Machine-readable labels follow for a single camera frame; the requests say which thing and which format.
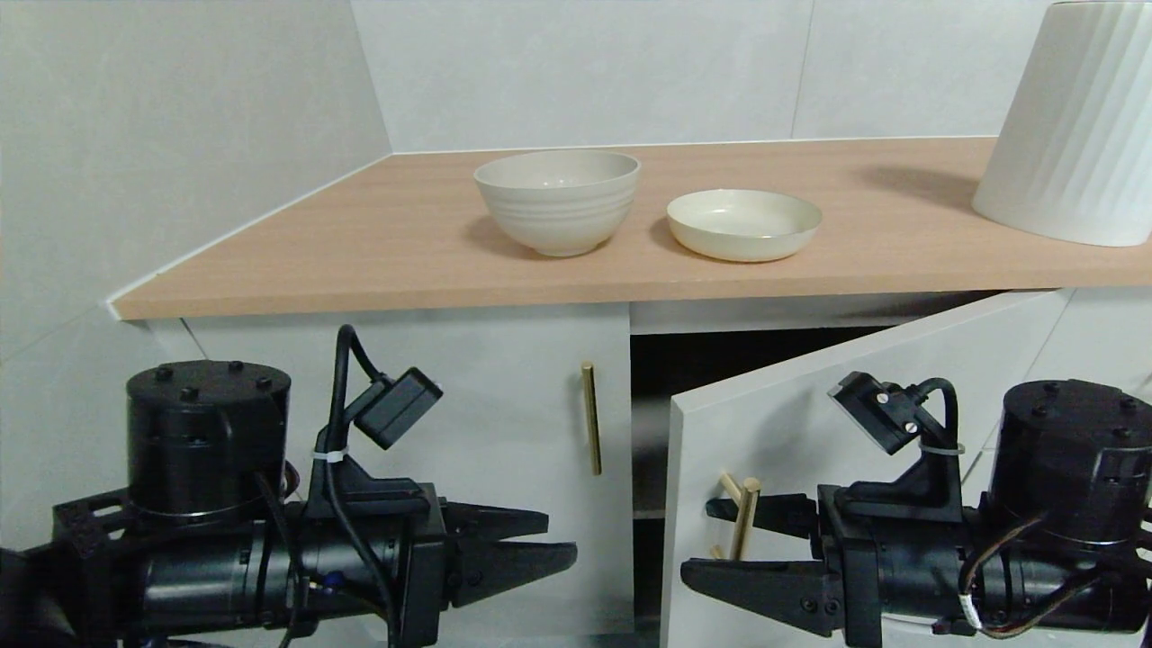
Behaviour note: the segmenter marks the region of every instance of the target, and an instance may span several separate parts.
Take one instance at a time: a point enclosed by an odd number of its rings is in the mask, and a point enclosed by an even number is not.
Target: wall tile
[[[347,2],[12,2],[3,356],[385,155]]]
[[[816,0],[797,138],[995,135],[1049,0]]]
[[[396,151],[785,138],[811,0],[357,1]]]
[[[166,360],[145,329],[97,307],[5,361],[0,544],[46,542],[53,505],[124,485],[124,383]]]

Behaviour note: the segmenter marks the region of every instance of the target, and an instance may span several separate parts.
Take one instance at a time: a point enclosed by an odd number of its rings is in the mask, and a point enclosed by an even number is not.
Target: ceramic bowl
[[[497,225],[547,256],[575,256],[607,241],[628,216],[641,163],[591,149],[509,156],[473,179]]]
[[[791,256],[812,236],[824,214],[785,194],[712,189],[668,203],[668,225],[685,248],[723,261],[764,262]]]

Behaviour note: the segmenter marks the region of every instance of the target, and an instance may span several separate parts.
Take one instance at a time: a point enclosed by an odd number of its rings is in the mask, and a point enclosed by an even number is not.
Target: white cabinet
[[[343,323],[356,326],[380,370],[395,377],[415,366],[445,391],[388,452],[354,430],[353,454],[370,473],[434,482],[455,502],[548,513],[550,533],[522,540],[577,543],[578,559],[567,572],[445,612],[442,642],[630,632],[628,304],[189,319],[209,357],[271,364],[291,376],[288,459],[305,477],[316,431],[327,420]],[[596,370],[599,476],[590,459],[583,362]],[[349,400],[366,385],[355,363],[350,375]]]
[[[1045,377],[1083,378],[1149,395],[1152,300],[1146,289],[1018,292],[991,296],[894,326],[779,364],[680,393],[673,398],[667,489],[661,645],[666,648],[725,646],[790,648],[842,645],[758,617],[688,589],[680,565],[727,547],[733,525],[705,515],[705,503],[722,492],[721,473],[761,480],[765,495],[803,492],[818,484],[858,480],[892,481],[917,458],[910,446],[888,457],[859,431],[827,393],[851,371],[902,385],[934,376],[952,380],[960,398],[961,442],[973,467],[992,447],[1003,393]],[[942,414],[939,397],[927,407]],[[985,452],[971,470],[983,484]],[[802,540],[753,530],[749,560],[811,559]],[[887,647],[952,646],[983,640],[926,639],[910,626],[885,623]],[[1059,645],[1066,634],[1037,631],[1023,646],[1043,639]],[[1093,636],[1094,643],[1130,643],[1131,636]]]

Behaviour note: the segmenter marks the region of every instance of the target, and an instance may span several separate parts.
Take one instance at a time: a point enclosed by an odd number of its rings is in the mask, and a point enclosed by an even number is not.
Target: ribbed white vase
[[[1152,1],[1048,7],[972,208],[1053,239],[1149,240]]]

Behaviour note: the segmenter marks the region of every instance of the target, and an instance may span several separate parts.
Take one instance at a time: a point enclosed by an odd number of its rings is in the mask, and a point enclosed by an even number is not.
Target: wooden countertop
[[[546,258],[486,214],[472,171],[499,152],[393,156],[114,300],[126,319],[530,303],[1152,284],[1152,244],[1026,234],[969,208],[993,138],[624,148],[635,206],[584,256]],[[707,259],[665,206],[711,188],[793,194],[825,212],[796,256]]]

